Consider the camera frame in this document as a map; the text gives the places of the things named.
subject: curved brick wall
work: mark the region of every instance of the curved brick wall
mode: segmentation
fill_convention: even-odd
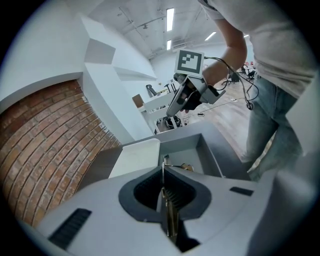
[[[76,81],[20,100],[0,115],[0,182],[17,218],[35,226],[70,198],[100,150],[119,142]]]

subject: white tray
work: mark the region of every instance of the white tray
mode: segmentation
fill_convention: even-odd
[[[160,140],[157,138],[124,146],[109,179],[141,169],[157,167],[159,151]]]

